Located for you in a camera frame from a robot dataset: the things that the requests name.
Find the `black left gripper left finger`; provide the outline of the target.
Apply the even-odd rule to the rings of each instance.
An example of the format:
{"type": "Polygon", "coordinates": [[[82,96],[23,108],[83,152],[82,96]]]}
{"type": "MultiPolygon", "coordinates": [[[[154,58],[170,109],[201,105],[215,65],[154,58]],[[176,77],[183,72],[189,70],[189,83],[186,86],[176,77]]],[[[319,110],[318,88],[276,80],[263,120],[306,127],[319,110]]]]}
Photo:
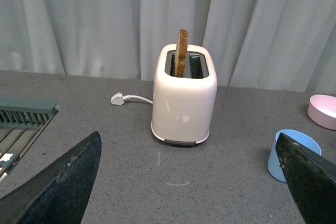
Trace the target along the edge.
{"type": "Polygon", "coordinates": [[[81,223],[96,180],[97,131],[1,198],[1,223],[81,223]]]}

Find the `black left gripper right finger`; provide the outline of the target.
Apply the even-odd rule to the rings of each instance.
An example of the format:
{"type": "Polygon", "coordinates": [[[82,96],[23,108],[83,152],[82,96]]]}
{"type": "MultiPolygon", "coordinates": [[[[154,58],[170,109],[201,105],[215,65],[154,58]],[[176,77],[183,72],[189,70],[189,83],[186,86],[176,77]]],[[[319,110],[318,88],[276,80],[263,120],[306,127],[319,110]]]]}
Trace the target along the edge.
{"type": "Polygon", "coordinates": [[[305,223],[335,223],[335,164],[280,133],[276,153],[305,223]]]}

